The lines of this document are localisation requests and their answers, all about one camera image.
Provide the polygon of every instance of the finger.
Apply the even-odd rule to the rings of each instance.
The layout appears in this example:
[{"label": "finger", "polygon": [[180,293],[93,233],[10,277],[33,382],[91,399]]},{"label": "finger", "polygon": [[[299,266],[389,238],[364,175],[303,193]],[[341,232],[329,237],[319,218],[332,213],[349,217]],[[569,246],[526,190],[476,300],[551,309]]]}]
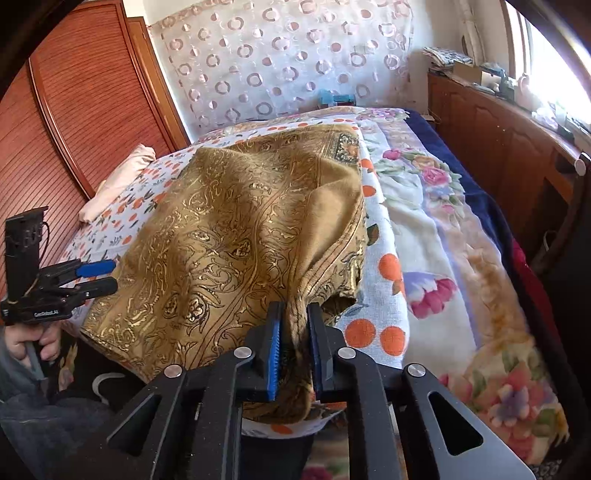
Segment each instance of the finger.
[{"label": "finger", "polygon": [[53,342],[41,350],[41,360],[55,360],[60,354],[60,342]]},{"label": "finger", "polygon": [[23,361],[27,358],[27,349],[25,348],[24,343],[8,343],[7,341],[6,346],[8,348],[8,353],[10,353],[13,358],[16,358],[19,361]]},{"label": "finger", "polygon": [[57,342],[57,341],[59,341],[60,337],[61,337],[60,324],[57,322],[52,323],[47,328],[47,330],[45,330],[45,332],[43,332],[43,335],[41,335],[41,338],[39,339],[39,345],[49,345],[50,343]]},{"label": "finger", "polygon": [[42,325],[23,325],[17,323],[6,327],[4,337],[7,345],[16,345],[23,342],[36,342],[43,335]]}]

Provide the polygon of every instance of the wall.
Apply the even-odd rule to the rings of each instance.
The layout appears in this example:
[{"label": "wall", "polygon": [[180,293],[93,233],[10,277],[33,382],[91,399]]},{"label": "wall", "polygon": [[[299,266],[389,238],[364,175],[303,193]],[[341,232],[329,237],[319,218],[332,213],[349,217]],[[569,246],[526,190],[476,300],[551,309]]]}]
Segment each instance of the wall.
[{"label": "wall", "polygon": [[[141,0],[125,0],[126,10],[128,4],[139,2]],[[146,24],[154,24],[168,15],[187,8],[194,2],[195,0],[143,0]],[[333,2],[334,0],[324,2],[321,0],[317,3],[332,4]],[[426,113],[428,110],[427,70],[430,62],[420,50],[424,46],[436,46],[461,51],[462,34],[454,0],[408,0],[408,3],[413,9],[414,35],[412,51],[408,58],[411,84],[406,106]]]},{"label": "wall", "polygon": [[472,8],[486,61],[495,61],[509,72],[509,45],[501,0],[472,0]]},{"label": "wall", "polygon": [[123,0],[123,6],[125,7],[125,15],[128,17],[144,17],[146,16],[144,8],[144,0]]},{"label": "wall", "polygon": [[427,70],[431,61],[421,49],[441,47],[462,51],[462,34],[453,0],[410,0],[409,3],[414,13],[414,39],[408,59],[411,80],[408,107],[427,113]]}]

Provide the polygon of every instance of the pink cloth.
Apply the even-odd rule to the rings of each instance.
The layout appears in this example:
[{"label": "pink cloth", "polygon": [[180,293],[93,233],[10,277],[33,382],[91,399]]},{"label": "pink cloth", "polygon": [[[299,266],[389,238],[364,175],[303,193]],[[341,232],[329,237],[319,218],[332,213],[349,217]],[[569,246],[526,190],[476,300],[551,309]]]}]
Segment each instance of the pink cloth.
[{"label": "pink cloth", "polygon": [[133,152],[100,184],[95,196],[78,212],[80,221],[93,222],[154,160],[156,160],[156,153],[153,148],[142,144],[135,147]]}]

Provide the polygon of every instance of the gold paisley fabric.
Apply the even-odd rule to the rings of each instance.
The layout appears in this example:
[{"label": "gold paisley fabric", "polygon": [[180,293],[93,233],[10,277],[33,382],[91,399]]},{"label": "gold paisley fabric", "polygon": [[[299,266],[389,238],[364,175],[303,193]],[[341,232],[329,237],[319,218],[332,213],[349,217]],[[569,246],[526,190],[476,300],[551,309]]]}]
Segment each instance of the gold paisley fabric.
[{"label": "gold paisley fabric", "polygon": [[306,306],[353,297],[366,245],[358,138],[316,125],[200,148],[95,301],[83,333],[148,382],[239,346],[286,302],[278,401],[245,416],[284,423],[311,401]]}]

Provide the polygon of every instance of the wire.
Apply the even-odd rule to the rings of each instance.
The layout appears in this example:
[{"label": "wire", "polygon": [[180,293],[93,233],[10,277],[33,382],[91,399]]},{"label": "wire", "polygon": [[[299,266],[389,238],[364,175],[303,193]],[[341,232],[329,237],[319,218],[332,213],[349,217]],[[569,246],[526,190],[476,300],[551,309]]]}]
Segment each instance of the wire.
[{"label": "wire", "polygon": [[49,245],[49,235],[50,235],[50,228],[49,228],[49,223],[47,222],[43,222],[42,225],[45,225],[47,227],[47,239],[45,240],[45,247],[43,248],[43,253],[41,254],[41,258],[39,259],[39,262],[41,262],[41,260],[43,260],[43,257],[45,257],[45,252],[47,252],[47,247]]}]

